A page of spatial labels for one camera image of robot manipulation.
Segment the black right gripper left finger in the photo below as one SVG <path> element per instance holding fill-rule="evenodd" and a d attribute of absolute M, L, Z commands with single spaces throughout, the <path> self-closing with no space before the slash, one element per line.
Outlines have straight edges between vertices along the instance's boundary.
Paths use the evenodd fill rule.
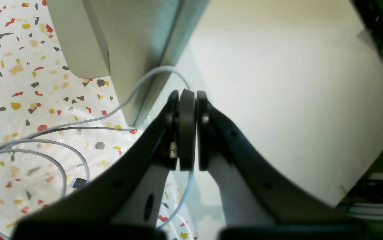
<path fill-rule="evenodd" d="M 155 228 L 170 171 L 194 168 L 195 96 L 173 91 L 157 118 L 110 168 L 19 222 L 14 240 L 165 240 Z"/>

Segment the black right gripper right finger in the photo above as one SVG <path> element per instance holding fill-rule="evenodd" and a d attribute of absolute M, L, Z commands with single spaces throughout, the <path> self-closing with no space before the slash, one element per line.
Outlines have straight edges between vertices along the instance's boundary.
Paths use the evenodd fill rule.
<path fill-rule="evenodd" d="M 240 129 L 196 93 L 199 168 L 219 187 L 219 240 L 367 240 L 362 220 L 322 203 L 278 172 Z"/>

